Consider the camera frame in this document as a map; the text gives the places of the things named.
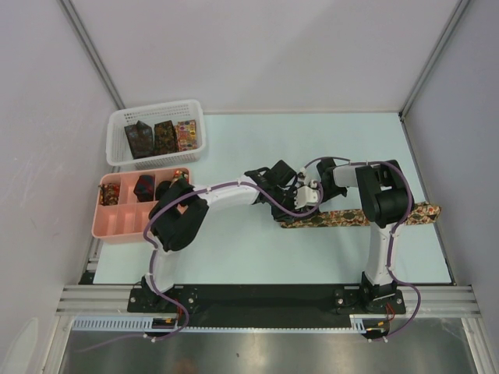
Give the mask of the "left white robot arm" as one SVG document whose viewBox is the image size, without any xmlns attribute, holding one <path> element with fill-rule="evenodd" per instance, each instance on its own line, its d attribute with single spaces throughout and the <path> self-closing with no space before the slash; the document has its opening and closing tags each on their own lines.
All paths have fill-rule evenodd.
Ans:
<svg viewBox="0 0 499 374">
<path fill-rule="evenodd" d="M 196 238 L 209 213 L 234 206 L 268 204 L 278 223 L 305 217 L 320 195 L 284 161 L 273 167 L 244 172 L 239 178 L 217 185 L 193 185 L 183 176 L 169 182 L 149 213 L 143 238 L 152 244 L 145 302 L 155 311 L 166 310 L 172 302 L 172 272 L 178 253 Z"/>
</svg>

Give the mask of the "brown patterned long tie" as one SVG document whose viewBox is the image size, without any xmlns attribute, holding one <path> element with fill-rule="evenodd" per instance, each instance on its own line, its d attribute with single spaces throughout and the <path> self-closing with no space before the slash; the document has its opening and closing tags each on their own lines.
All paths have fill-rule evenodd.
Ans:
<svg viewBox="0 0 499 374">
<path fill-rule="evenodd" d="M 405 220 L 405 225 L 433 224 L 440 216 L 441 206 L 428 202 L 417 203 Z M 334 210 L 292 223 L 281 223 L 281 228 L 335 228 L 369 226 L 361 209 Z"/>
</svg>

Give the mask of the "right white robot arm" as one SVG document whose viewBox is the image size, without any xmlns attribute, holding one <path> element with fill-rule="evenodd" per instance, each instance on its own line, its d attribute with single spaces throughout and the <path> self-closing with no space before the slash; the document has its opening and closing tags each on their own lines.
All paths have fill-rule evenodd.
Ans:
<svg viewBox="0 0 499 374">
<path fill-rule="evenodd" d="M 324 198 L 357 188 L 370 224 L 370 251 L 359 286 L 359 302 L 367 312 L 379 312 L 396 295 L 393 260 L 400 230 L 414 207 L 409 184 L 396 160 L 337 165 L 332 157 L 317 164 Z"/>
</svg>

